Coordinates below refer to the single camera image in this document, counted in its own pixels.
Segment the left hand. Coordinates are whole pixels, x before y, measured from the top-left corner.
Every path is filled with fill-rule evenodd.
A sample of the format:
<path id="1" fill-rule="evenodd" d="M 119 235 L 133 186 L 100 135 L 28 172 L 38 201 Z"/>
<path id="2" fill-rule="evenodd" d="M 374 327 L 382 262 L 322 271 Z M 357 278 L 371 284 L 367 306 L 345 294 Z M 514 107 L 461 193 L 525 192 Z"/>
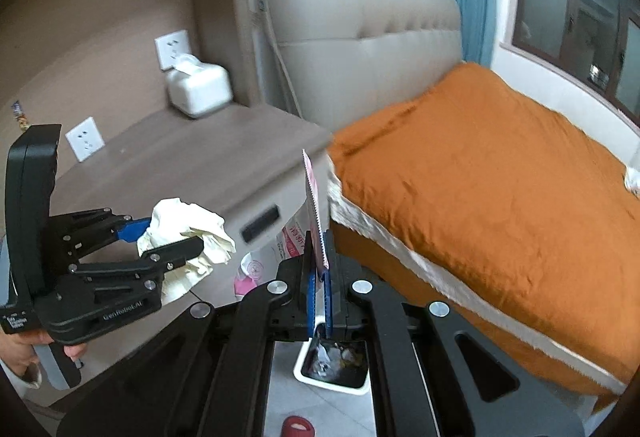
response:
<path id="1" fill-rule="evenodd" d="M 43 330 L 16 334 L 1 332 L 2 369 L 20 396 L 40 386 L 41 372 L 36 347 L 52 343 L 52 337 Z"/>

